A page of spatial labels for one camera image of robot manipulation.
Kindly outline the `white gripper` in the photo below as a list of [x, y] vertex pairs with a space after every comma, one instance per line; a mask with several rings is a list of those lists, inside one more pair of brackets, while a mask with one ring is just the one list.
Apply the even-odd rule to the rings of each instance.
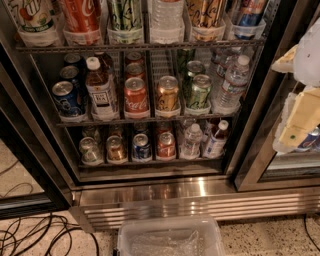
[[302, 92], [289, 93], [275, 132], [273, 149], [286, 154], [295, 150], [320, 124], [320, 18], [294, 45], [277, 59], [271, 69], [292, 73], [294, 78], [312, 87]]

